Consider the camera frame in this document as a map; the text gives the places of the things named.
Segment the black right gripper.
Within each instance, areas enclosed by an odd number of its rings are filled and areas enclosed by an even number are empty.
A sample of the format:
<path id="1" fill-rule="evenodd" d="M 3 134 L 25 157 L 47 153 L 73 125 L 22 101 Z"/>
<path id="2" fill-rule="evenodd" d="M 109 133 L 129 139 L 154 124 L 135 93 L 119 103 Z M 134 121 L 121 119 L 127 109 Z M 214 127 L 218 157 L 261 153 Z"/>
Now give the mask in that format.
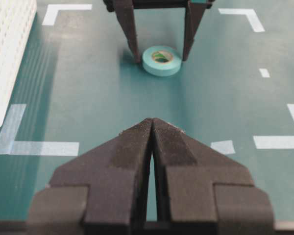
<path id="1" fill-rule="evenodd" d="M 214 0 L 103 0 L 108 12 L 115 12 L 136 63 L 141 61 L 135 26 L 134 9 L 185 7 L 183 61 L 188 59 L 194 38 L 206 9 Z"/>

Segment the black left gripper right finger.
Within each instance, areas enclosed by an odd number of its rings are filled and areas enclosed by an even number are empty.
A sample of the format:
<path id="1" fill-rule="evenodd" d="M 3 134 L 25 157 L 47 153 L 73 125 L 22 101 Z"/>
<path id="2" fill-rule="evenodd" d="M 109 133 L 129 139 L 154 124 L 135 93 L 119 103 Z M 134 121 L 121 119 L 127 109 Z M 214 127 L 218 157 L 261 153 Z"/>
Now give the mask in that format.
<path id="1" fill-rule="evenodd" d="M 157 216 L 172 234 L 275 233 L 269 197 L 247 167 L 159 118 L 152 136 Z"/>

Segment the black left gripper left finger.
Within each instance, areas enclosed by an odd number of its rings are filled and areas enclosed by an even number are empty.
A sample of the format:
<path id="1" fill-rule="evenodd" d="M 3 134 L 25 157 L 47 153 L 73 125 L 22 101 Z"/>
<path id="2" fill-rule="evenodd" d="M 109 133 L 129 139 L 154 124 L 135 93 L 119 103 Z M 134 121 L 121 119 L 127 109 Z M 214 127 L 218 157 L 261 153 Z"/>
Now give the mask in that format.
<path id="1" fill-rule="evenodd" d="M 129 235 L 147 212 L 152 119 L 59 166 L 33 198 L 29 235 Z"/>

